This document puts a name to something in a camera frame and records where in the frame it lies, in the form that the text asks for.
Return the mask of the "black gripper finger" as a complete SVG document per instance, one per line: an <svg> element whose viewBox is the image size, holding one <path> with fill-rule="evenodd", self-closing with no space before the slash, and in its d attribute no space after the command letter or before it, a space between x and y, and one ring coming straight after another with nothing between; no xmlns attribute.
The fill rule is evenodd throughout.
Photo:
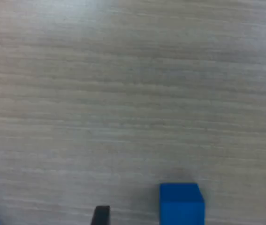
<svg viewBox="0 0 266 225"><path fill-rule="evenodd" d="M110 225L110 206L96 206L93 212L91 225Z"/></svg>

